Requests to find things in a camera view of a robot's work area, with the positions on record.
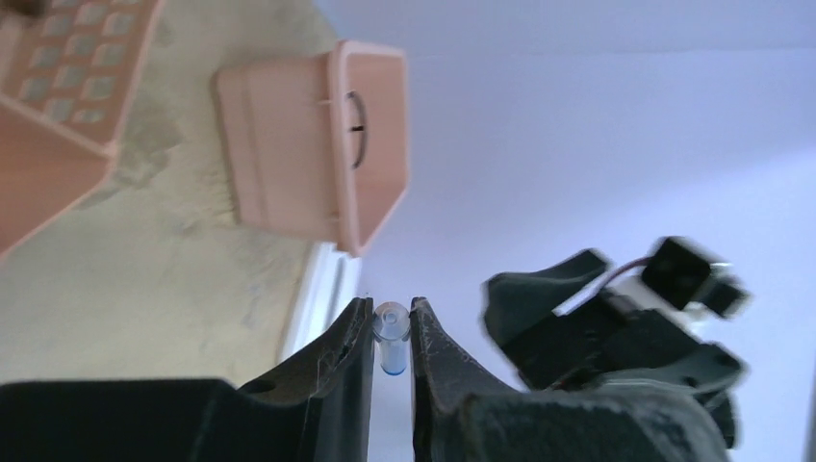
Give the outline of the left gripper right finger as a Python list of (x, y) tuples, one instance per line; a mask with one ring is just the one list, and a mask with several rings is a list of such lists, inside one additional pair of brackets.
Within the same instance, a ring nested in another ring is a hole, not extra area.
[(655, 386), (520, 392), (411, 302), (413, 452), (417, 461), (728, 461), (690, 396)]

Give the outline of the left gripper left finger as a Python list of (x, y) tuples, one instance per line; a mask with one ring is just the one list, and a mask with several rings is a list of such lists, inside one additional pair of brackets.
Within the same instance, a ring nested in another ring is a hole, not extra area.
[(372, 302), (241, 387), (217, 379), (28, 381), (1, 388), (5, 461), (364, 461)]

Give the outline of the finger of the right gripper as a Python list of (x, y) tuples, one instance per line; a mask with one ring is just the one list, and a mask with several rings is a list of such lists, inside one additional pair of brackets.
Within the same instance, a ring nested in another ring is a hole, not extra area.
[(483, 284), (482, 319), (488, 335), (499, 347), (509, 345), (604, 275), (609, 266), (604, 255), (590, 248), (546, 269), (492, 276)]

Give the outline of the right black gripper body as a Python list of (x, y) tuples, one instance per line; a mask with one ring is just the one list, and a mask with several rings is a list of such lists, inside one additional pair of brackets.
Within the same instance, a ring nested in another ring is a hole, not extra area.
[(655, 309), (638, 310), (604, 290), (566, 315), (555, 304), (513, 295), (497, 304), (497, 345), (533, 390), (612, 384), (664, 385), (693, 397), (729, 447), (739, 439), (731, 389), (742, 361), (686, 333)]

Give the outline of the clear glass tube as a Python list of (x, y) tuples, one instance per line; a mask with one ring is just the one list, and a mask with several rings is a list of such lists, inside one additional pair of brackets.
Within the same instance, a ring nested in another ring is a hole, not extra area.
[(374, 310), (372, 328), (379, 346), (382, 370), (388, 375), (402, 374), (408, 365), (409, 310), (398, 302), (382, 303)]

